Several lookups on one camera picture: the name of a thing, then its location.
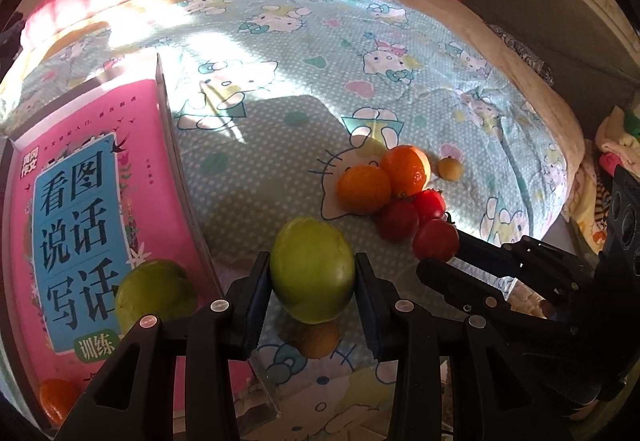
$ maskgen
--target green fruit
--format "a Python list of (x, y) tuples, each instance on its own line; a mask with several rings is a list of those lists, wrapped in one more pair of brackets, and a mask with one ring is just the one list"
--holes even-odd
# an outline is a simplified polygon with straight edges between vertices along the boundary
[(356, 271), (349, 243), (340, 230), (313, 217), (296, 217), (282, 227), (270, 268), (273, 291), (299, 322), (329, 322), (351, 299)]
[(198, 295), (179, 264), (166, 259), (145, 261), (123, 279), (115, 298), (120, 330), (126, 333), (144, 315), (167, 321), (191, 315)]

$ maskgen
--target book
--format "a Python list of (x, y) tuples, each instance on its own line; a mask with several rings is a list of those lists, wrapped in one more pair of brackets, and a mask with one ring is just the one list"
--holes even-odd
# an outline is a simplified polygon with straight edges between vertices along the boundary
[[(126, 332), (114, 313), (118, 286), (142, 262), (180, 264), (199, 305), (222, 297), (172, 129), (159, 56), (146, 49), (53, 100), (9, 137), (2, 157), (9, 323), (0, 327), (4, 338), (10, 327), (34, 394), (44, 379), (84, 388), (97, 373)], [(231, 373), (234, 393), (255, 384), (247, 363), (232, 363)], [(174, 410), (182, 409), (179, 358)]]

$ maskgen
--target black plastic bracket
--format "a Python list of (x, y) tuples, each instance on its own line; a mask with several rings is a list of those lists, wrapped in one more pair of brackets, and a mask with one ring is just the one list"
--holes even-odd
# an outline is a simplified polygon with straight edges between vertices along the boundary
[(426, 259), (418, 264), (416, 274), (421, 283), (444, 296), (448, 304), (490, 319), (509, 341), (566, 345), (575, 339), (570, 325), (511, 311), (502, 291), (446, 262)]
[(436, 318), (387, 284), (358, 253), (356, 299), (367, 345), (379, 361), (398, 360), (388, 441), (441, 439), (441, 356), (449, 357), (453, 375), (456, 439), (571, 439), (529, 368), (483, 316), (464, 323)]
[(148, 315), (125, 335), (60, 427), (58, 441), (171, 441), (175, 358), (186, 356), (188, 441), (239, 441), (229, 360), (257, 347), (271, 295), (269, 254), (261, 252), (249, 277), (225, 299), (191, 317), (163, 323)]
[(502, 247), (458, 231), (456, 257), (495, 277), (514, 277), (556, 306), (568, 303), (572, 292), (591, 280), (588, 265), (578, 257), (525, 235)]

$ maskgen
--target polka dot fabric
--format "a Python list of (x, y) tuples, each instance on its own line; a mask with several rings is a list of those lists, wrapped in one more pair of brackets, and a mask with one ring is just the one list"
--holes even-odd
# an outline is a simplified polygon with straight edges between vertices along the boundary
[[(122, 55), (156, 47), (187, 189), (214, 258), (251, 259), (284, 223), (311, 215), (439, 315), (459, 316), (415, 283), (410, 245), (383, 242), (370, 219), (337, 205), (335, 182), (347, 167), (378, 163), (398, 144), (433, 161), (456, 157), (463, 177), (446, 182), (435, 172), (430, 187), (443, 190), (461, 230), (495, 244), (541, 237), (558, 215), (566, 162), (555, 140), (516, 87), (437, 20), (394, 0), (172, 8), (171, 24), (150, 18), (145, 31), (126, 31), (114, 22), (36, 67), (9, 129)], [(512, 283), (473, 273), (505, 291)], [(340, 354), (352, 369), (372, 365), (353, 302), (339, 320)], [(272, 298), (260, 343), (282, 344), (289, 327)]]

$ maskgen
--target red fruit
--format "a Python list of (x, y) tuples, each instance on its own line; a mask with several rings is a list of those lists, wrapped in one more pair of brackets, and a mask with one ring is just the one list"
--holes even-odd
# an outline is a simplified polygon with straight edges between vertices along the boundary
[(391, 201), (375, 216), (376, 230), (385, 241), (399, 243), (418, 228), (418, 213), (403, 199)]
[(418, 212), (421, 225), (432, 219), (440, 219), (447, 209), (442, 193), (433, 188), (424, 190), (415, 196), (413, 205)]
[(460, 238), (454, 225), (443, 219), (432, 219), (416, 231), (411, 247), (419, 261), (438, 259), (448, 262), (460, 249)]

